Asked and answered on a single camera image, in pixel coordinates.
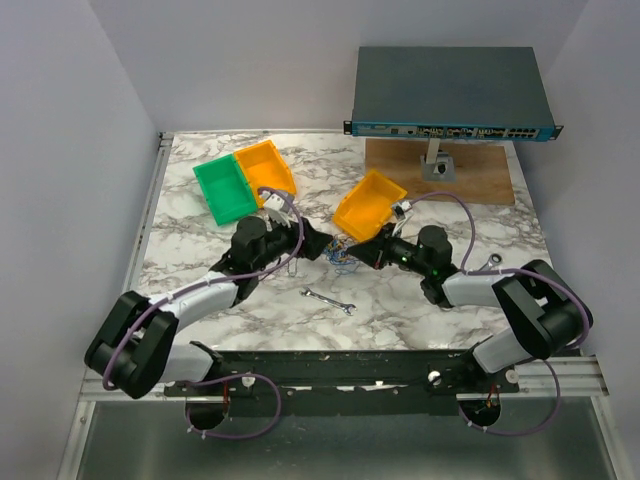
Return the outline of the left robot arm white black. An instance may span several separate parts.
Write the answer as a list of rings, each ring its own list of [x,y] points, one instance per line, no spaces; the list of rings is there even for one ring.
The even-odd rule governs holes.
[[[201,395],[214,393],[222,372],[213,354],[198,346],[178,349],[176,334],[242,303],[260,276],[296,258],[317,259],[332,239],[306,218],[285,225],[253,216],[240,220],[229,249],[199,280],[155,298],[123,293],[89,344],[85,365],[102,377],[105,389],[133,399],[160,382],[179,380]]]

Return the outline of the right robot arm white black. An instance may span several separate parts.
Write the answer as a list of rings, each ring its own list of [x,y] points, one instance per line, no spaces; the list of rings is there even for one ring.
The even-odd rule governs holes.
[[[393,264],[421,276],[421,290],[433,305],[496,307],[507,319],[508,327],[472,347],[471,360],[461,365],[461,382],[471,391],[485,390],[496,372],[510,365],[546,360],[583,341],[593,326],[585,303],[543,260],[500,270],[501,257],[495,255],[484,268],[464,271],[452,262],[453,247],[443,228],[423,227],[415,244],[393,231],[387,224],[347,253],[376,270]]]

